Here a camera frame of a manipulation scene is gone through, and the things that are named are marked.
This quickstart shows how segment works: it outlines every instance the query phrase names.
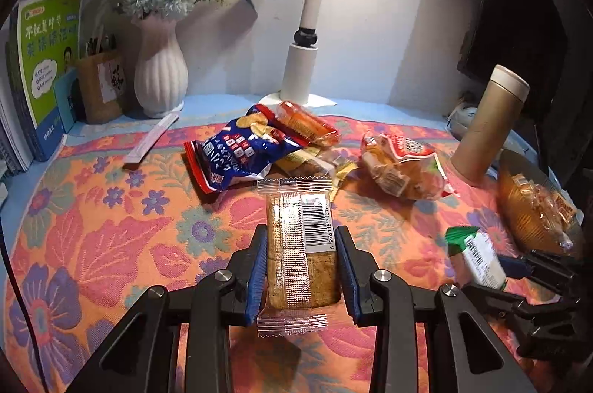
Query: blue snack bag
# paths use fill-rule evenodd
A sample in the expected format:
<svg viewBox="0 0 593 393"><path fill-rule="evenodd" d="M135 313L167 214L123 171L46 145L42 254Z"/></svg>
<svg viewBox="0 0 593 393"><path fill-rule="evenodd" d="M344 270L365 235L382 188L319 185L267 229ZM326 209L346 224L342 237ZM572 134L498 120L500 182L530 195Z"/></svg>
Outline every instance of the blue snack bag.
<svg viewBox="0 0 593 393"><path fill-rule="evenodd" d="M260 104L251 107L245 116L231 120L204 142L192 140L183 144L192 174L207 194L239 182L263 179L272 163L306 145Z"/></svg>

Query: pen holder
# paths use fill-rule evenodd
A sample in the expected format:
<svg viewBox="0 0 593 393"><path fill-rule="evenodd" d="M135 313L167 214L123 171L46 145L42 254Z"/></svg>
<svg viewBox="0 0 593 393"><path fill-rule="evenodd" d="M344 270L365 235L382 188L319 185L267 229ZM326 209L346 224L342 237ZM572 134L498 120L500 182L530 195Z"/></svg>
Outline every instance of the pen holder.
<svg viewBox="0 0 593 393"><path fill-rule="evenodd" d="M87 122L104 124L119 117L126 78L117 50L80 59L76 68Z"/></svg>

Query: person photo on book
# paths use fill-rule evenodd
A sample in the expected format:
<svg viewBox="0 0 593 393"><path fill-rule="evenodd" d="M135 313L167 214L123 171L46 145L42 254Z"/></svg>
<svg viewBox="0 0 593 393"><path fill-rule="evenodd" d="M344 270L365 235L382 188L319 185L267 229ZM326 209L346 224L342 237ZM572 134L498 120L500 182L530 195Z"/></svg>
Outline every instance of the person photo on book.
<svg viewBox="0 0 593 393"><path fill-rule="evenodd" d="M72 48L66 47L66 49L64 49L64 72L68 71L71 61L72 61Z"/></svg>

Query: book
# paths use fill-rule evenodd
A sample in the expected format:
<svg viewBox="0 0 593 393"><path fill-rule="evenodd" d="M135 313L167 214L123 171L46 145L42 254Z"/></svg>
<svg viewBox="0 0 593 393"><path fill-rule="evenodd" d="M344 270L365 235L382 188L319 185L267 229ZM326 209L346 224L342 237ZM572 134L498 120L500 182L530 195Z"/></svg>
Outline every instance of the book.
<svg viewBox="0 0 593 393"><path fill-rule="evenodd" d="M35 159L48 160L64 133L55 80L78 59L82 0L23 0L10 16L10 84Z"/></svg>
<svg viewBox="0 0 593 393"><path fill-rule="evenodd" d="M19 122L8 78L8 22L9 19L0 29L0 154L6 160L11 174L18 174L29 169L33 154Z"/></svg>
<svg viewBox="0 0 593 393"><path fill-rule="evenodd" d="M53 85L53 93L56 95L57 110L62 118L64 132L70 132L76 122L76 112L72 100L73 87L78 80L78 71L70 69L62 77L58 78Z"/></svg>

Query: white vase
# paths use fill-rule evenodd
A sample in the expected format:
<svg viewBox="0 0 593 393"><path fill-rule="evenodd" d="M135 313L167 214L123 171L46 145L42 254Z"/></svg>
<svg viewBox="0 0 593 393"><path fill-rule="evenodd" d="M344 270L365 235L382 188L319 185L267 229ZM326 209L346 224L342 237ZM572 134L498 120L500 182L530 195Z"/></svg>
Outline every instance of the white vase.
<svg viewBox="0 0 593 393"><path fill-rule="evenodd" d="M142 45L134 74L134 90L148 117L164 117L183 108L188 66L177 43L177 21L149 15L135 21Z"/></svg>

